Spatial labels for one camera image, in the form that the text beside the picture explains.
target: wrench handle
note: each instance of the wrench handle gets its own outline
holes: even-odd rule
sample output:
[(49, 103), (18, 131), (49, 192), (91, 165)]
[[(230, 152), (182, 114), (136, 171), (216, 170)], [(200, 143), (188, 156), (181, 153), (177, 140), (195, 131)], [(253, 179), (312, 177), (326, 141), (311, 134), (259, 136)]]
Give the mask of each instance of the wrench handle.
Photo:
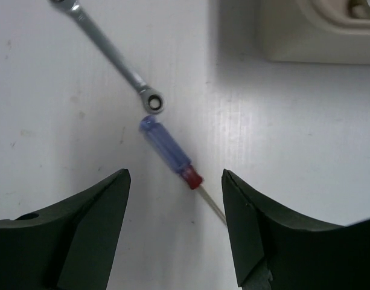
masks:
[(132, 85), (138, 94), (149, 89), (148, 84), (142, 77), (126, 62), (124, 56), (109, 40), (109, 38), (99, 29), (95, 22), (80, 6), (75, 11), (69, 13), (76, 21), (77, 25), (87, 34), (101, 52), (108, 58), (123, 77)]

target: chrome wrench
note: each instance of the chrome wrench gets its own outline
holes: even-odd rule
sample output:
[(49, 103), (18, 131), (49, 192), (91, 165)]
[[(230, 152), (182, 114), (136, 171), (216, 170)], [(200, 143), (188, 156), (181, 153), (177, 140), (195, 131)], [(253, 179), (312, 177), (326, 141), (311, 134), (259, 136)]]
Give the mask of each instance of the chrome wrench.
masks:
[(75, 20), (99, 50), (108, 58), (142, 98), (144, 109), (149, 114), (163, 111), (164, 101), (161, 93), (150, 87), (147, 82), (126, 62), (124, 56), (104, 35), (95, 22), (84, 11), (77, 0), (50, 0), (56, 8)]

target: ratcheting wrench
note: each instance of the ratcheting wrench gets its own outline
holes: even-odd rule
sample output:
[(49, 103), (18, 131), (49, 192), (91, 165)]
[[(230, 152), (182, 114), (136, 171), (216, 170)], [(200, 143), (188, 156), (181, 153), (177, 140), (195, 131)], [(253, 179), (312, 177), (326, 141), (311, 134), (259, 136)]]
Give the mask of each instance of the ratcheting wrench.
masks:
[(104, 35), (95, 22), (84, 11), (77, 0), (50, 0), (55, 7), (75, 20), (101, 52), (112, 62), (115, 68), (141, 96), (143, 106), (149, 114), (158, 114), (164, 108), (161, 93), (151, 88), (145, 80), (126, 63), (125, 58), (115, 45)]

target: screwdriver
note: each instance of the screwdriver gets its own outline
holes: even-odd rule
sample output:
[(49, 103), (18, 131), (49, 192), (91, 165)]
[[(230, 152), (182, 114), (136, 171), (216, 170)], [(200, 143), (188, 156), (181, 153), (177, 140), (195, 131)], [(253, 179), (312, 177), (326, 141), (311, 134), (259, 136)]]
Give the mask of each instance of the screwdriver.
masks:
[(149, 143), (158, 151), (158, 154), (160, 154), (170, 166), (172, 171), (180, 175), (191, 190), (198, 189), (202, 198), (226, 225), (225, 215), (214, 202), (213, 198), (210, 197), (208, 192), (201, 186), (203, 178), (191, 165), (191, 159), (186, 155), (166, 128), (158, 123), (154, 116), (149, 115), (142, 120), (140, 130), (144, 133), (146, 139), (149, 140)]

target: white surface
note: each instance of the white surface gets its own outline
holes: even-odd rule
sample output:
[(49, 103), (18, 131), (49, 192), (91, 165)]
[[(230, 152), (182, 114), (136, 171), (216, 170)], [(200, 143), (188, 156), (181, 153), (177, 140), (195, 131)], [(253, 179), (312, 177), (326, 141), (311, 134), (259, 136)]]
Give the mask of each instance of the white surface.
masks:
[[(247, 0), (81, 1), (165, 94), (159, 120), (221, 206), (228, 168), (309, 216), (370, 217), (370, 66), (265, 62)], [(226, 229), (144, 141), (144, 116), (128, 84), (46, 0), (0, 1), (0, 219), (128, 168), (108, 289), (236, 289)]]

